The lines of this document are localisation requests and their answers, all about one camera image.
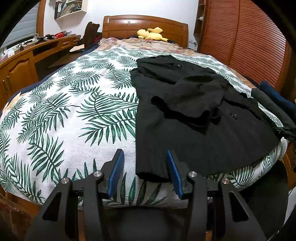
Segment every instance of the wooden bed frame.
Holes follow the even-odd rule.
[[[180,47],[187,47],[188,25],[174,20],[145,15],[105,16],[102,38],[128,38],[139,29],[160,27],[164,38],[175,41]]]

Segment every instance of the black button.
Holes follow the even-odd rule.
[[[234,118],[234,119],[237,119],[237,115],[236,114],[233,114],[233,113],[230,113],[231,116]]]

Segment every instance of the yellow stuffed toy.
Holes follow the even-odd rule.
[[[168,39],[163,38],[162,35],[160,34],[163,30],[159,27],[156,27],[155,29],[140,29],[137,32],[138,38],[139,39],[151,39],[151,40],[162,40],[167,42]]]

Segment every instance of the red basket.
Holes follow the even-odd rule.
[[[60,33],[55,34],[54,36],[55,36],[57,39],[59,39],[59,38],[64,37],[64,35],[65,35],[64,32],[60,32]]]

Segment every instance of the leaf pattern bedspread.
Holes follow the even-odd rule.
[[[170,183],[149,183],[135,175],[135,123],[138,97],[129,71],[136,59],[157,56],[148,50],[115,47],[94,51],[55,73],[26,93],[4,112],[0,123],[0,184],[14,195],[42,204],[63,178],[77,180],[99,170],[117,148],[125,153],[125,166],[116,194],[106,206],[142,205],[183,208]],[[211,56],[173,54],[224,76],[250,97],[251,89],[227,66]],[[259,104],[278,125],[279,119]],[[227,177],[244,189],[263,176],[287,149],[282,139],[255,168],[248,166],[208,176]]]

